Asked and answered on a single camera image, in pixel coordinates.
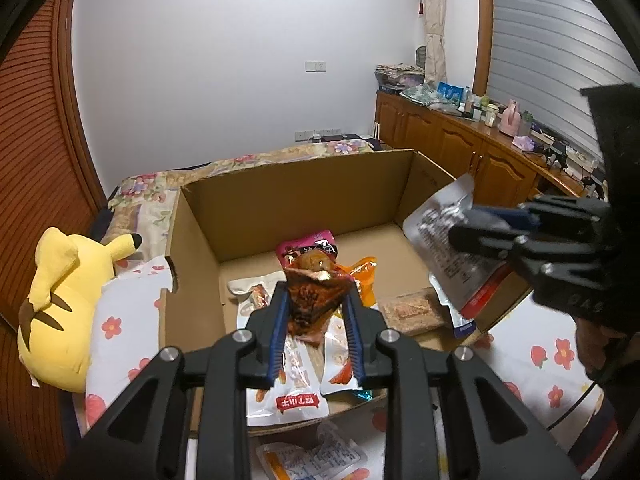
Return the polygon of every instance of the plush toy tail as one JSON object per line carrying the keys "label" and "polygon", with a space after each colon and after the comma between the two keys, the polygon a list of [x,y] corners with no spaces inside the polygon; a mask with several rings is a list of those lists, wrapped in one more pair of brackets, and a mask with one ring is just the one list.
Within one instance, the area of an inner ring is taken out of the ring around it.
{"label": "plush toy tail", "polygon": [[111,261],[116,262],[117,260],[131,256],[141,244],[142,236],[138,233],[120,235],[107,244],[107,250],[111,255]]}
{"label": "plush toy tail", "polygon": [[44,231],[36,246],[36,274],[29,291],[34,312],[51,302],[51,288],[77,261],[78,248],[71,238],[56,227]]}

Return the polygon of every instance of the white wall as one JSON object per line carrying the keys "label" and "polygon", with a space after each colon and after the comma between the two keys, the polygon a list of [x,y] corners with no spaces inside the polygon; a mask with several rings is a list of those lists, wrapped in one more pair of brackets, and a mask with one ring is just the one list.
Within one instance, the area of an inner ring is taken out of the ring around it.
{"label": "white wall", "polygon": [[478,52],[479,0],[447,0],[444,54],[447,80],[473,88]]}
{"label": "white wall", "polygon": [[[368,132],[375,65],[414,61],[417,11],[418,0],[75,0],[76,90],[102,186],[289,146],[295,131]],[[327,72],[305,73],[305,60]]]}

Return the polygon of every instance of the human hand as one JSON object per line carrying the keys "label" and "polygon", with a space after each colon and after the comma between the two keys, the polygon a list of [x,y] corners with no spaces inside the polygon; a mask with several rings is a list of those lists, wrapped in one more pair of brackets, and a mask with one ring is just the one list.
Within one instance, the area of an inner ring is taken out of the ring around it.
{"label": "human hand", "polygon": [[580,318],[575,318],[575,325],[578,359],[589,373],[601,370],[607,360],[604,347],[611,339],[624,337],[625,334]]}

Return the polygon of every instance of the red stripe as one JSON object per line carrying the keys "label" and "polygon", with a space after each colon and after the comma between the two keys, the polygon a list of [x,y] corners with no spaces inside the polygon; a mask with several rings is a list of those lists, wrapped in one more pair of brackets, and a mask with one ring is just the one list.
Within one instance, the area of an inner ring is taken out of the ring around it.
{"label": "red stripe", "polygon": [[511,267],[503,264],[486,280],[486,283],[466,302],[466,305],[460,310],[460,315],[465,319],[473,319],[485,307],[494,295],[498,286],[511,273]]}
{"label": "red stripe", "polygon": [[598,445],[591,451],[591,453],[585,458],[582,463],[578,466],[578,471],[580,474],[584,474],[587,470],[596,463],[596,460],[600,458],[600,456],[604,453],[604,450],[607,449],[607,446],[611,442],[611,439],[616,434],[618,430],[618,425],[615,420],[612,420],[607,429],[602,434]]}

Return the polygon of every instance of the pikachu plush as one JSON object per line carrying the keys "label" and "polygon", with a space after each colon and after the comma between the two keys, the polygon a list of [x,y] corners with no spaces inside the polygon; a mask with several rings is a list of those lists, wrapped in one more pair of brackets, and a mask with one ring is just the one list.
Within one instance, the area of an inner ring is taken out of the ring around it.
{"label": "pikachu plush", "polygon": [[70,392],[84,392],[95,305],[114,277],[113,263],[140,247],[139,234],[107,245],[55,227],[36,247],[36,274],[18,313],[18,352],[32,376]]}

